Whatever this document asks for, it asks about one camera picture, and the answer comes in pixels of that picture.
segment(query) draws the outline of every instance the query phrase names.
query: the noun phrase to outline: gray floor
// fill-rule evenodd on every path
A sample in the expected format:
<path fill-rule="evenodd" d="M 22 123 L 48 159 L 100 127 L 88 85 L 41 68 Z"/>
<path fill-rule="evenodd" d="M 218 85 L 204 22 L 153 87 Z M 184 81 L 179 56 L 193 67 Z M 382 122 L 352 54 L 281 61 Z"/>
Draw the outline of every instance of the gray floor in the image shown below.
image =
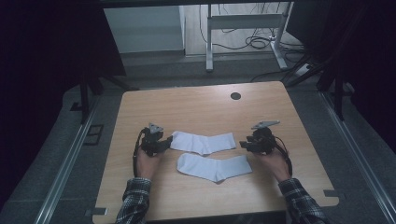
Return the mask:
<path fill-rule="evenodd" d="M 218 55 L 212 73 L 205 71 L 203 57 L 184 57 L 171 53 L 141 54 L 138 57 L 130 54 L 122 57 L 128 77 L 120 79 L 142 89 L 245 83 L 257 75 L 278 71 L 274 56 L 267 53 Z M 280 80 L 283 76 L 281 73 L 270 74 L 258 77 L 255 81 Z M 337 206 L 325 207 L 324 211 L 331 223 L 388 223 L 316 91 L 317 80 L 318 77 L 311 77 L 294 88 L 288 88 L 288 93 L 340 197 Z M 92 125 L 104 125 L 102 137 L 97 146 L 82 147 L 50 223 L 92 223 L 92 216 L 87 211 L 95 206 L 123 94 L 118 86 L 106 80 L 102 82 L 105 92 L 98 96 L 97 113 L 92 121 Z M 74 102 L 79 102 L 78 87 L 64 95 L 64 107 L 59 118 L 34 164 L 6 203 L 0 223 L 34 223 L 79 129 L 81 115 L 70 111 Z M 348 128 L 394 201 L 395 154 L 365 122 L 347 97 L 344 115 Z"/>

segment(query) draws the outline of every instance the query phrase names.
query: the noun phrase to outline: dark background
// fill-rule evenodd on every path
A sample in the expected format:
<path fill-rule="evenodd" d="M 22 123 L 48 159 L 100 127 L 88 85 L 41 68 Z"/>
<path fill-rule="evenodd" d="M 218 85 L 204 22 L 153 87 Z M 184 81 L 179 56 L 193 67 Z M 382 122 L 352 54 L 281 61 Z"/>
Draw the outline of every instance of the dark background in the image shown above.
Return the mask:
<path fill-rule="evenodd" d="M 2 3 L 0 151 L 3 206 L 81 77 L 125 71 L 104 11 L 51 1 Z"/>
<path fill-rule="evenodd" d="M 396 151 L 396 1 L 296 2 L 287 31 L 323 62 L 340 43 L 361 3 L 367 6 L 364 16 L 336 64 L 327 69 L 340 72 L 344 82 L 352 85 L 352 103 Z"/>

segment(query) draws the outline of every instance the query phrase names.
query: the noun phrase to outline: metal rail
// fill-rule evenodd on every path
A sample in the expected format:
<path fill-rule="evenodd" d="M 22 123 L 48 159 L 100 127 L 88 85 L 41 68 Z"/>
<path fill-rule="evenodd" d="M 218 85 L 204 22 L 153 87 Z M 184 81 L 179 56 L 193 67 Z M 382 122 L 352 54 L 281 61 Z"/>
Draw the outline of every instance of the metal rail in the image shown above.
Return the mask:
<path fill-rule="evenodd" d="M 61 168 L 59 169 L 59 172 L 56 175 L 52 186 L 49 189 L 49 193 L 47 194 L 47 197 L 44 200 L 43 205 L 41 206 L 41 209 L 37 214 L 37 217 L 35 218 L 35 224 L 50 223 L 50 219 L 52 218 L 56 205 L 61 198 L 62 192 L 64 191 L 64 186 L 73 169 L 78 153 L 84 142 L 84 138 L 87 135 L 93 117 L 96 113 L 96 107 L 98 105 L 98 102 L 99 96 L 92 99 L 91 113 L 89 114 L 86 122 L 84 124 L 81 124 L 81 126 L 79 127 L 76 138 L 74 139 L 72 146 L 69 148 L 69 151 L 67 152 L 67 155 L 65 156 L 64 161 L 61 165 Z"/>
<path fill-rule="evenodd" d="M 382 212 L 384 213 L 388 223 L 390 224 L 396 223 L 395 205 L 391 200 L 391 198 L 389 197 L 381 181 L 376 177 L 375 172 L 371 168 L 369 162 L 364 157 L 360 147 L 356 143 L 355 139 L 353 138 L 346 124 L 342 120 L 340 120 L 338 116 L 335 114 L 333 110 L 332 100 L 330 99 L 329 95 L 323 92 L 320 92 L 319 95 L 322 98 L 323 102 L 325 103 L 329 111 L 329 114 L 331 115 L 332 120 L 335 123 L 336 128 L 344 138 L 344 141 L 346 143 L 347 148 L 349 149 L 349 152 L 351 153 L 352 158 L 355 160 L 356 164 L 358 165 L 361 174 L 366 180 L 368 187 L 374 194 L 375 199 L 378 202 L 378 205 L 381 208 Z"/>

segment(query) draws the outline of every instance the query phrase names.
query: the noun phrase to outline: cable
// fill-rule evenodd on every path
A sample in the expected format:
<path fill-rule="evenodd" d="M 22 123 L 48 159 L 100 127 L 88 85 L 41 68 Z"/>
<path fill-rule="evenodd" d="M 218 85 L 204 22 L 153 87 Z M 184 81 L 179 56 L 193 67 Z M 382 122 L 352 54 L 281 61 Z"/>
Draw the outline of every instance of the cable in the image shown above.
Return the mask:
<path fill-rule="evenodd" d="M 288 55 L 289 54 L 304 54 L 303 52 L 286 52 L 285 53 L 285 59 L 286 60 L 288 60 L 289 62 L 291 62 L 291 63 L 298 63 L 299 61 L 293 61 L 293 60 L 291 60 L 289 57 L 288 57 Z"/>
<path fill-rule="evenodd" d="M 245 43 L 250 45 L 254 49 L 265 49 L 270 44 L 270 39 L 253 35 L 253 36 L 247 37 L 245 40 Z M 255 43 L 262 43 L 263 46 L 257 47 L 254 45 Z"/>
<path fill-rule="evenodd" d="M 144 129 L 140 131 L 139 135 L 137 136 L 136 144 L 134 145 L 134 177 L 137 176 L 137 150 L 139 149 L 140 144 L 140 137 L 142 136 Z"/>
<path fill-rule="evenodd" d="M 256 6 L 254 6 L 254 8 L 259 8 L 259 3 L 256 3 Z"/>
<path fill-rule="evenodd" d="M 311 55 L 305 54 L 290 70 L 285 76 L 283 76 L 279 81 L 282 82 L 283 84 L 287 83 L 291 77 L 291 75 L 294 74 L 297 68 L 299 68 L 302 64 L 308 62 L 308 60 L 311 58 Z"/>
<path fill-rule="evenodd" d="M 219 15 L 221 16 L 220 4 L 218 4 L 218 7 L 219 7 Z M 223 8 L 224 8 L 224 10 L 227 12 L 227 15 L 228 15 L 229 13 L 228 13 L 227 9 L 225 9 L 225 4 L 223 4 Z M 229 31 L 224 31 L 223 29 L 221 29 L 221 31 L 222 31 L 223 33 L 225 33 L 225 34 L 230 33 L 230 32 L 233 32 L 233 31 L 235 31 L 235 30 L 237 30 L 237 29 L 232 29 L 232 30 L 229 30 Z"/>
<path fill-rule="evenodd" d="M 205 39 L 205 37 L 204 37 L 204 33 L 203 33 L 203 31 L 202 31 L 202 23 L 201 23 L 201 20 L 202 20 L 202 18 L 201 18 L 201 5 L 199 6 L 199 28 L 200 28 L 200 31 L 201 31 L 201 36 L 202 36 L 202 39 L 207 43 L 207 41 L 206 41 L 206 39 Z M 219 47 L 222 47 L 222 48 L 225 48 L 225 49 L 244 49 L 244 48 L 246 48 L 246 47 L 248 47 L 249 45 L 250 45 L 250 43 L 251 42 L 248 42 L 247 40 L 245 41 L 247 44 L 245 45 L 245 46 L 243 46 L 243 47 L 240 47 L 240 48 L 230 48 L 230 47 L 226 47 L 226 46 L 223 46 L 223 45 L 221 45 L 221 44 L 212 44 L 212 45 L 214 45 L 214 46 L 219 46 Z"/>
<path fill-rule="evenodd" d="M 279 74 L 279 73 L 284 73 L 284 72 L 289 72 L 289 70 L 291 70 L 291 69 L 288 69 L 288 70 L 285 70 L 285 71 L 277 71 L 277 72 L 269 72 L 269 73 L 259 74 L 259 75 L 255 76 L 254 78 L 252 78 L 252 79 L 250 80 L 250 82 L 253 82 L 254 79 L 256 79 L 256 78 L 258 78 L 258 77 L 268 76 L 268 75 L 272 75 L 272 74 Z"/>
<path fill-rule="evenodd" d="M 267 14 L 267 13 L 268 13 L 268 8 L 270 7 L 270 5 L 271 5 L 271 3 L 269 3 L 269 4 L 268 4 L 268 6 L 267 6 L 267 10 L 265 11 L 265 14 Z"/>
<path fill-rule="evenodd" d="M 284 44 L 284 45 L 290 45 L 290 46 L 301 46 L 301 47 L 304 47 L 303 44 L 289 44 L 289 43 L 283 43 L 283 42 L 279 42 L 279 43 Z"/>
<path fill-rule="evenodd" d="M 276 13 L 279 10 L 280 2 L 277 4 Z"/>
<path fill-rule="evenodd" d="M 289 167 L 289 174 L 293 175 L 293 166 L 291 164 L 291 159 L 289 158 L 289 152 L 286 149 L 285 143 L 283 143 L 282 139 L 280 139 L 276 136 L 275 136 L 275 138 L 278 139 L 283 145 L 283 148 L 282 148 L 277 142 L 275 142 L 275 147 L 280 151 L 280 153 L 283 156 L 283 159 L 285 160 L 286 164 Z"/>

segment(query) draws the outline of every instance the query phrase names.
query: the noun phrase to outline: metal frame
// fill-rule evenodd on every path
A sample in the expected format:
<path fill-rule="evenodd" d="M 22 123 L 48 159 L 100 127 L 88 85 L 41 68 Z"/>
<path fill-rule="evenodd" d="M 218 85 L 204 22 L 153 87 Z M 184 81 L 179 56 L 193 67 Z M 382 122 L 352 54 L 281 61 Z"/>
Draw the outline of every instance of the metal frame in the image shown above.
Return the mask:
<path fill-rule="evenodd" d="M 366 160 L 363 155 L 361 148 L 358 143 L 353 138 L 352 133 L 349 131 L 347 125 L 337 116 L 337 114 L 333 110 L 332 99 L 329 94 L 320 92 L 319 97 L 322 99 L 325 104 L 332 121 L 334 121 L 335 127 L 338 132 L 341 134 L 344 142 L 346 143 L 346 147 L 349 149 L 350 155 L 356 162 L 359 170 L 361 171 L 361 175 L 365 179 L 367 186 L 370 188 L 373 193 L 379 207 L 384 213 L 385 218 L 388 223 L 396 223 L 396 206 L 393 203 L 391 197 L 389 196 L 387 190 L 381 183 L 381 181 L 376 177 L 376 174 L 370 163 Z"/>
<path fill-rule="evenodd" d="M 207 5 L 206 71 L 213 71 L 212 30 L 254 28 L 278 28 L 277 35 L 271 37 L 273 40 L 270 45 L 276 56 L 280 69 L 288 69 L 286 62 L 280 53 L 279 43 L 288 20 L 290 6 L 291 2 L 288 2 L 285 11 L 282 14 L 212 16 L 212 7 L 211 5 Z"/>
<path fill-rule="evenodd" d="M 52 218 L 52 215 L 55 211 L 55 208 L 61 198 L 62 192 L 64 191 L 64 186 L 72 172 L 74 167 L 74 163 L 77 159 L 78 153 L 81 150 L 83 145 L 85 136 L 90 128 L 94 115 L 96 113 L 96 108 L 99 104 L 100 97 L 93 98 L 92 101 L 92 110 L 88 115 L 85 123 L 81 124 L 78 133 L 76 135 L 75 140 L 73 141 L 72 146 L 69 148 L 67 155 L 64 158 L 64 161 L 58 171 L 58 174 L 55 176 L 54 181 L 52 182 L 52 186 L 49 189 L 49 193 L 47 194 L 46 199 L 44 200 L 40 211 L 35 218 L 35 224 L 48 224 Z"/>

